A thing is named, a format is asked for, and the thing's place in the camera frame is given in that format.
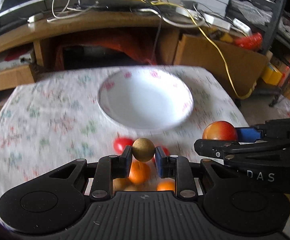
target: floral tablecloth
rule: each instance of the floral tablecloth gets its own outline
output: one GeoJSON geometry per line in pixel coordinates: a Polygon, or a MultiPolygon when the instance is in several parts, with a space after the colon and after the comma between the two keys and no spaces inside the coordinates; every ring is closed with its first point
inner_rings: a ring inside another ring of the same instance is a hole
{"type": "MultiPolygon", "coordinates": [[[[211,73],[200,67],[158,66],[181,78],[190,88],[194,110],[181,126],[151,135],[124,130],[101,113],[99,85],[119,68],[48,73],[40,81],[17,87],[0,112],[0,197],[12,187],[77,158],[97,162],[114,154],[114,138],[147,137],[171,154],[192,162],[201,157],[193,144],[211,122],[225,120],[247,126],[241,112],[211,73]]],[[[155,167],[149,185],[157,182],[155,167]]]]}

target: tomato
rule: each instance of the tomato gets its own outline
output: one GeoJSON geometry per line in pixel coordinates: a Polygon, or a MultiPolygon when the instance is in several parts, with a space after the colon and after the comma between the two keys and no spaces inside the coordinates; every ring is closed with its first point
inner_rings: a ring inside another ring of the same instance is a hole
{"type": "Polygon", "coordinates": [[[115,152],[118,154],[122,154],[123,151],[125,150],[125,147],[127,145],[132,146],[134,143],[134,140],[131,138],[126,138],[126,137],[118,137],[114,140],[113,142],[113,147],[115,152]]]}
{"type": "MultiPolygon", "coordinates": [[[[163,149],[165,155],[166,155],[166,156],[170,156],[169,150],[168,150],[165,146],[161,146],[161,147],[162,147],[162,149],[163,149]]],[[[155,155],[154,155],[154,157],[152,158],[152,162],[155,164],[155,155]]]]}
{"type": "Polygon", "coordinates": [[[211,123],[203,132],[203,139],[237,141],[237,132],[234,126],[226,121],[211,123]]]}

